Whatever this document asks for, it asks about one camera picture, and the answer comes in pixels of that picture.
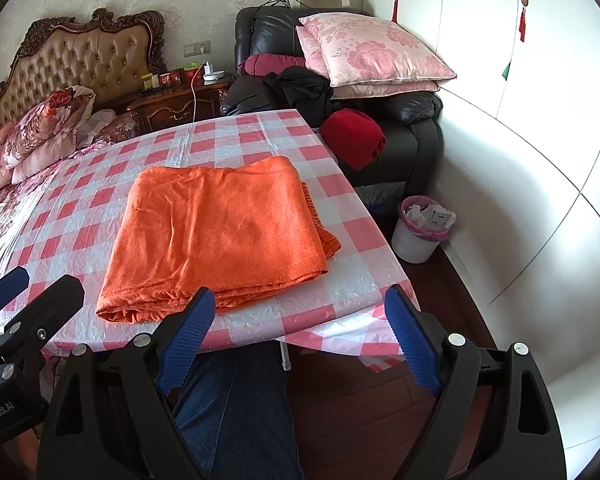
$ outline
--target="checkered tablecloth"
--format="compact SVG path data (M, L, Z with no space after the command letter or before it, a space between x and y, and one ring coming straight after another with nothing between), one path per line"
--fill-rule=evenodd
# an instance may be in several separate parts
M202 350L282 338L352 355L398 354L382 297L400 283L413 289L362 202L320 140L295 110L186 124L61 164L18 238L8 267L24 266L30 288L0 313L1 328L63 274L85 289L83 309L51 340L64 354L85 342L94 350L123 346L157 324L108 323L95 315L126 198L151 166L236 168L272 155L288 157L311 193L323 225L342 243L329 272L283 294L216 316Z

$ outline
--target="jeans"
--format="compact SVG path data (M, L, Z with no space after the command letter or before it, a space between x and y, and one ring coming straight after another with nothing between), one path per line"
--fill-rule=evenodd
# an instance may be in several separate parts
M301 480L280 344L199 354L173 412L210 480Z

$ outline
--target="white trash bin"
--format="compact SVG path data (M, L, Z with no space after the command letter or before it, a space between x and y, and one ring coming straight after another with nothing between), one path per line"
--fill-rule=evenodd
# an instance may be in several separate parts
M426 233L406 217L407 209L411 205L426 207L432 204L438 204L438 202L424 195L407 197L400 204L398 223L395 225L391 247L401 259L410 264L426 262L438 244L448 238L449 229L437 233Z

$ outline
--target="wooden floor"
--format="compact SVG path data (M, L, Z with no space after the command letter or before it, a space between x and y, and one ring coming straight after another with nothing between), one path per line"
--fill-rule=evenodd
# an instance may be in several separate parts
M390 240L395 221L378 224ZM434 314L448 332L494 347L441 250L424 264L401 263L424 312ZM352 356L289 349L288 397L307 480L390 480L426 423L434 398L415 383L406 364L376 373ZM488 390L479 388L450 476L468 465L487 399Z

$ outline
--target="recliner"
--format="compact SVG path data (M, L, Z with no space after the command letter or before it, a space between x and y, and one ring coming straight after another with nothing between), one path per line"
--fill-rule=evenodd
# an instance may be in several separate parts
M288 9L286 7L247 7L240 10L235 22L235 66L238 79L222 104L223 115L276 110L278 104L270 89L257 76L242 70L253 54L302 56L296 26L298 18L318 12L366 12L352 9ZM342 160L338 165L353 187L377 188L391 183L398 186L399 196L390 193L389 209L403 196L426 190L436 161L442 151L442 134L436 122L442 101L433 92L410 92L390 97L341 100L343 107L356 108L372 117L386 137L384 150L361 171Z

